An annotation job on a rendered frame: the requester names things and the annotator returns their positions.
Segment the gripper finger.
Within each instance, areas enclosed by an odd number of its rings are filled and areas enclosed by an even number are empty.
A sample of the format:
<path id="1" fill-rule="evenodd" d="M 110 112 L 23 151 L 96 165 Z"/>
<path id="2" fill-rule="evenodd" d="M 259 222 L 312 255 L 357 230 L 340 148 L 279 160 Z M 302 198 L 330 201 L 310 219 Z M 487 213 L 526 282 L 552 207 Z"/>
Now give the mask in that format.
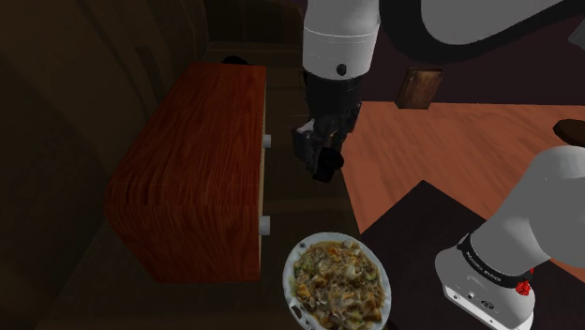
<path id="1" fill-rule="evenodd" d="M 294 154 L 302 160 L 308 171 L 323 171 L 323 149 L 327 142 L 327 124 L 323 120 L 309 119 L 292 131 Z"/>
<path id="2" fill-rule="evenodd" d="M 330 141 L 319 149 L 315 172 L 312 174 L 314 180 L 329 183 L 335 172 L 343 167 L 342 144 L 343 140 L 338 135 L 332 135 Z"/>

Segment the brown wooden block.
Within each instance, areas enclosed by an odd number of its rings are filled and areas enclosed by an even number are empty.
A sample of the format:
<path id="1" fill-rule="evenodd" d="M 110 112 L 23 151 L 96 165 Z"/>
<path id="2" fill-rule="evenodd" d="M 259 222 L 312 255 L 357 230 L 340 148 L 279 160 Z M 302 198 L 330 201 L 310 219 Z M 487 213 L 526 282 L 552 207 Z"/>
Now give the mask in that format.
<path id="1" fill-rule="evenodd" d="M 395 103 L 399 109 L 427 110 L 443 80 L 439 68 L 409 67 L 398 90 Z"/>

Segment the reddish wooden chest of drawers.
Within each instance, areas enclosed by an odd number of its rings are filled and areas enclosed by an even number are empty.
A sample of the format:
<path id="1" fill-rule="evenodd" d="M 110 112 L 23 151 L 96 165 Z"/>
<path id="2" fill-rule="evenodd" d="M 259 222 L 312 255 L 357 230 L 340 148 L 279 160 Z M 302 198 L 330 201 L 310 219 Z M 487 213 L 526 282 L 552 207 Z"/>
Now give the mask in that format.
<path id="1" fill-rule="evenodd" d="M 261 273 L 266 69 L 194 62 L 114 170 L 104 213 L 160 283 Z"/>

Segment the white plate of noodles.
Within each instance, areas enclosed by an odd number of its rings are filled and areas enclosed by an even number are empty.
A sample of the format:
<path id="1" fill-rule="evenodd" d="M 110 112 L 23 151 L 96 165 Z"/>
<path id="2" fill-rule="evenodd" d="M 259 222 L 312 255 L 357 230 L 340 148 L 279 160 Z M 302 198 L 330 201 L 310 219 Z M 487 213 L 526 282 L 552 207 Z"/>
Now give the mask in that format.
<path id="1" fill-rule="evenodd" d="M 382 263 L 359 240 L 314 233 L 285 262 L 285 300 L 304 330 L 383 330 L 391 288 Z"/>

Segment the dark robot stand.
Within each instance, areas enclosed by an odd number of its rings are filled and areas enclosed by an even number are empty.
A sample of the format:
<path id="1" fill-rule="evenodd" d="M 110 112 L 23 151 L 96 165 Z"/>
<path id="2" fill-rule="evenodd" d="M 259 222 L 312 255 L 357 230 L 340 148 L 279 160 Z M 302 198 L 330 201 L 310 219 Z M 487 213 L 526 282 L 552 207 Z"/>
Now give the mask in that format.
<path id="1" fill-rule="evenodd" d="M 436 255 L 485 220 L 421 181 L 362 234 L 389 278 L 388 330 L 491 330 L 447 300 Z M 553 262 L 536 267 L 531 330 L 585 330 L 585 283 Z"/>

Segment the dark brown round thing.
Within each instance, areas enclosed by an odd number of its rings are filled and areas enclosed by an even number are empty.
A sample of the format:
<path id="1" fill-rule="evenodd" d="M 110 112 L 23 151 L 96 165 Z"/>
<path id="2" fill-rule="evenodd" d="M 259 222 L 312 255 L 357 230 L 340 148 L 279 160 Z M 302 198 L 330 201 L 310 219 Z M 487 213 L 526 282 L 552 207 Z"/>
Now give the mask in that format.
<path id="1" fill-rule="evenodd" d="M 553 126 L 553 132 L 567 144 L 585 147 L 585 120 L 559 120 Z"/>

